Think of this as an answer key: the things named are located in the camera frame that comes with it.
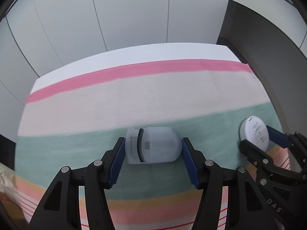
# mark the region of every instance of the dark gray wall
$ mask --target dark gray wall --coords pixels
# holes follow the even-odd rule
[[[261,15],[231,0],[221,36],[263,83],[283,130],[307,135],[307,59],[297,46]]]
[[[0,134],[0,163],[15,170],[16,143]]]

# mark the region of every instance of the beige fabric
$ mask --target beige fabric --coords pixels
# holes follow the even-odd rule
[[[5,193],[18,206],[19,198],[15,187],[15,172],[7,166],[0,163],[0,192]]]

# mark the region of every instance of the metal screw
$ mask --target metal screw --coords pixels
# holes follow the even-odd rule
[[[261,179],[260,180],[260,184],[263,186],[265,184],[267,184],[267,179]]]
[[[102,161],[101,160],[96,160],[95,162],[94,162],[94,165],[95,166],[100,166],[102,164]]]
[[[61,171],[62,171],[63,173],[66,173],[68,170],[69,170],[69,167],[67,167],[67,166],[61,168]]]
[[[239,170],[241,173],[245,173],[245,172],[246,172],[246,168],[244,168],[244,167],[239,167],[238,170]]]
[[[205,161],[205,164],[206,164],[207,166],[212,166],[212,165],[214,164],[214,162],[211,161],[211,160],[206,160],[206,161]]]

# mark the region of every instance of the blue gripper pad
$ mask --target blue gripper pad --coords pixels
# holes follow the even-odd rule
[[[269,132],[269,139],[276,143],[277,145],[279,145],[282,148],[289,148],[291,143],[289,140],[289,137],[279,131],[277,131],[276,129],[270,127],[267,125],[267,129]]]
[[[185,143],[185,141],[182,139],[182,152],[181,155],[183,157],[183,161],[185,163],[185,167],[187,169],[188,175],[190,177],[191,183],[195,186],[195,188],[200,188],[200,181],[198,178],[198,170],[196,167],[196,164],[194,162],[194,159]]]
[[[124,162],[125,156],[126,152],[125,152],[125,139],[124,139],[119,149],[117,150],[117,153],[109,169],[108,185],[110,186],[110,188],[112,188],[112,186],[117,182],[117,178],[120,169],[122,168],[122,163]]]

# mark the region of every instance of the container lid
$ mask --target container lid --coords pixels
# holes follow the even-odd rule
[[[240,127],[241,141],[247,139],[262,151],[269,146],[269,132],[265,123],[256,116],[250,116],[243,121]]]

